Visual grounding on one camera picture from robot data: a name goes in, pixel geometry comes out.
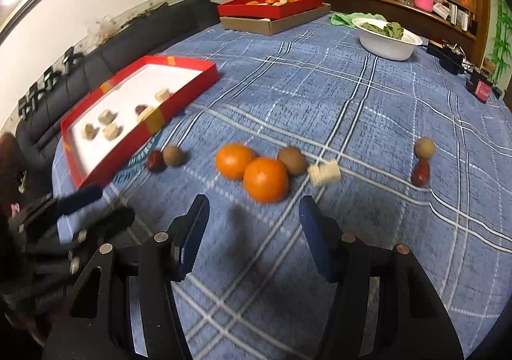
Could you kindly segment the beige chunk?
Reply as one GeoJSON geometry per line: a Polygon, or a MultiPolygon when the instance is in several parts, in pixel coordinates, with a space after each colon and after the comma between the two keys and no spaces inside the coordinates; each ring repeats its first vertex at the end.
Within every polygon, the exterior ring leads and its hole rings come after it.
{"type": "Polygon", "coordinates": [[[122,127],[118,126],[115,122],[111,122],[102,130],[103,136],[107,141],[113,141],[122,131],[122,127]]]}

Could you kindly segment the red date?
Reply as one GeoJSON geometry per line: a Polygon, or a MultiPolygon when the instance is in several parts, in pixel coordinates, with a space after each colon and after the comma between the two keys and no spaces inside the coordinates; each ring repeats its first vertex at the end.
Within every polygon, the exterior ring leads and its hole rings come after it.
{"type": "Polygon", "coordinates": [[[167,168],[167,164],[160,150],[152,150],[146,160],[146,169],[153,174],[159,174],[167,168]]]}
{"type": "Polygon", "coordinates": [[[419,159],[411,173],[411,184],[423,187],[429,182],[430,167],[427,159],[419,159]]]}
{"type": "Polygon", "coordinates": [[[141,105],[137,105],[135,107],[135,113],[137,115],[140,115],[148,106],[147,105],[144,105],[144,104],[141,104],[141,105]]]}

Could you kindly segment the orange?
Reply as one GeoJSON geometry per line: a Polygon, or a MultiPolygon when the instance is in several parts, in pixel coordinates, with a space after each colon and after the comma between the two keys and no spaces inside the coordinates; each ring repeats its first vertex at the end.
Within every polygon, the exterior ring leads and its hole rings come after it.
{"type": "Polygon", "coordinates": [[[288,194],[288,172],[280,161],[259,157],[246,167],[243,187],[248,196],[258,203],[276,203],[288,194]]]}
{"type": "Polygon", "coordinates": [[[246,167],[256,158],[255,151],[239,143],[221,147],[215,156],[219,173],[228,180],[242,180],[246,167]]]}

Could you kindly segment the brown round fruit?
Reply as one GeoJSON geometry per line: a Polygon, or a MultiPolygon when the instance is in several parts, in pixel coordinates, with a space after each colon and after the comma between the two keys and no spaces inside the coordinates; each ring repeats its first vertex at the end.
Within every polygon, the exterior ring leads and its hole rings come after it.
{"type": "Polygon", "coordinates": [[[300,176],[307,171],[308,163],[296,147],[283,147],[279,150],[277,160],[280,161],[291,176],[300,176]]]}
{"type": "Polygon", "coordinates": [[[162,150],[164,163],[171,168],[178,168],[187,159],[187,155],[179,147],[167,145],[162,150]]]}

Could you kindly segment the white chunk in tray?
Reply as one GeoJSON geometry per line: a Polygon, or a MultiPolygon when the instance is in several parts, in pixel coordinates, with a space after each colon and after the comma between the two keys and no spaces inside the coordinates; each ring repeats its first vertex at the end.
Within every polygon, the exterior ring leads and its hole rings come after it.
{"type": "Polygon", "coordinates": [[[114,113],[110,109],[106,109],[103,112],[101,112],[100,115],[98,115],[97,120],[101,125],[107,126],[110,123],[112,123],[115,120],[115,118],[116,113],[114,113]]]}
{"type": "Polygon", "coordinates": [[[98,131],[98,127],[95,127],[91,123],[86,123],[82,127],[82,137],[87,141],[92,141],[93,139],[95,139],[95,136],[97,135],[98,131]]]}

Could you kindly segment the red tray white inside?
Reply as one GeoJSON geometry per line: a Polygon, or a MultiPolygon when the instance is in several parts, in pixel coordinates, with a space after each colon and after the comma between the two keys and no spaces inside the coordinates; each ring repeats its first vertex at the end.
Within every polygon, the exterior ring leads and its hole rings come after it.
{"type": "Polygon", "coordinates": [[[75,187],[106,186],[134,153],[219,79],[212,61],[146,55],[86,95],[61,122],[75,187]]]}

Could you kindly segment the red date in tray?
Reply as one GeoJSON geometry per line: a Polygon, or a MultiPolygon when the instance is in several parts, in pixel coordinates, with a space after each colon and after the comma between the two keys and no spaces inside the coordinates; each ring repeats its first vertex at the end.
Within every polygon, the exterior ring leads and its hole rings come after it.
{"type": "Polygon", "coordinates": [[[140,115],[148,106],[147,105],[144,105],[144,104],[141,104],[141,105],[137,105],[135,107],[135,113],[137,115],[140,115]]]}

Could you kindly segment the blue plaid tablecloth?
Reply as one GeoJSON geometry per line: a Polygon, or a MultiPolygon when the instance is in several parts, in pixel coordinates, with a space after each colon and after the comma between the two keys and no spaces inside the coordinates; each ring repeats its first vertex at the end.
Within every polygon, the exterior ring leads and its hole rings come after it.
{"type": "Polygon", "coordinates": [[[479,102],[424,47],[366,51],[328,16],[274,37],[214,25],[156,47],[216,63],[220,80],[145,144],[102,198],[59,220],[68,242],[119,205],[134,245],[194,197],[210,220],[173,287],[196,359],[310,359],[335,288],[300,225],[300,200],[369,245],[408,245],[471,354],[511,295],[511,114],[479,102]]]}

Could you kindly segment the white chunk on table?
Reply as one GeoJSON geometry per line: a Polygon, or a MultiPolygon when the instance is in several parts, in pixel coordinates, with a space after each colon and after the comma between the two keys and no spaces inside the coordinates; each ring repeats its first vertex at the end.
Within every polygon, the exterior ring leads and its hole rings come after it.
{"type": "Polygon", "coordinates": [[[307,173],[312,185],[316,187],[328,186],[341,180],[341,171],[336,160],[309,165],[307,173]]]}

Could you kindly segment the tan round fruit right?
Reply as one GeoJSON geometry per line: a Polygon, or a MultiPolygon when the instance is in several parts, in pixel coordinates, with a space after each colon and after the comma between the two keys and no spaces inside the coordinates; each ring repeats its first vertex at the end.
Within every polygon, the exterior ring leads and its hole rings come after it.
{"type": "Polygon", "coordinates": [[[429,160],[436,152],[435,142],[428,137],[421,137],[415,141],[414,153],[418,159],[429,160]]]}

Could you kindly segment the black power adapter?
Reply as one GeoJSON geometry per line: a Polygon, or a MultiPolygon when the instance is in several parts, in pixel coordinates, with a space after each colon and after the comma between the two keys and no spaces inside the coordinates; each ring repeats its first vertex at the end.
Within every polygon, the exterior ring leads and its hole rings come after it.
{"type": "Polygon", "coordinates": [[[439,60],[440,66],[450,74],[461,75],[465,72],[463,67],[465,53],[457,44],[450,45],[429,40],[427,52],[435,56],[439,60]]]}

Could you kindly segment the white bowl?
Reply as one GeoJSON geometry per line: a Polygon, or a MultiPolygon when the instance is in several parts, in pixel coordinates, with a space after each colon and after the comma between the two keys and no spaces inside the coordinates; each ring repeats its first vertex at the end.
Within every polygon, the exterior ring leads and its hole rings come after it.
{"type": "Polygon", "coordinates": [[[404,28],[404,35],[401,40],[385,37],[380,34],[362,29],[360,25],[370,22],[383,28],[388,22],[377,19],[355,18],[352,23],[355,25],[361,45],[373,55],[392,61],[408,60],[416,47],[423,45],[423,40],[404,28]]]}

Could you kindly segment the wooden counter shelf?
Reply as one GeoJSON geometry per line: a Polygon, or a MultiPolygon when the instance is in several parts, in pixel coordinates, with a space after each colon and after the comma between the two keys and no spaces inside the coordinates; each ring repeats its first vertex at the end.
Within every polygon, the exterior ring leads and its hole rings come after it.
{"type": "Polygon", "coordinates": [[[476,1],[476,33],[463,31],[434,13],[422,11],[397,0],[324,0],[324,2],[330,4],[333,11],[381,14],[387,19],[400,22],[402,26],[411,31],[439,43],[442,40],[459,43],[472,62],[480,64],[485,56],[490,28],[491,0],[476,1]]]}

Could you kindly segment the cardboard box lid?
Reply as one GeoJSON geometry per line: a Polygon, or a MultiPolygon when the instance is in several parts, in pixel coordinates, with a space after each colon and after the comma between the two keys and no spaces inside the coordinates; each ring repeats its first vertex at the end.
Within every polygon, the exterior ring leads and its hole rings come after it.
{"type": "Polygon", "coordinates": [[[244,18],[222,16],[220,23],[225,29],[244,31],[248,33],[275,36],[285,30],[292,29],[305,23],[312,22],[331,12],[331,6],[323,3],[317,9],[305,11],[282,19],[271,20],[268,18],[244,18]]]}

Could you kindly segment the far red tray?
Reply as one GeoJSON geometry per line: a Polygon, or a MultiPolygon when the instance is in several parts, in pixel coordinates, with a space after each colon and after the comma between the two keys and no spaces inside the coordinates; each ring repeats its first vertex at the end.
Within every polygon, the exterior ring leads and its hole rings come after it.
{"type": "Polygon", "coordinates": [[[323,4],[323,0],[232,0],[218,6],[220,16],[282,19],[323,4]]]}

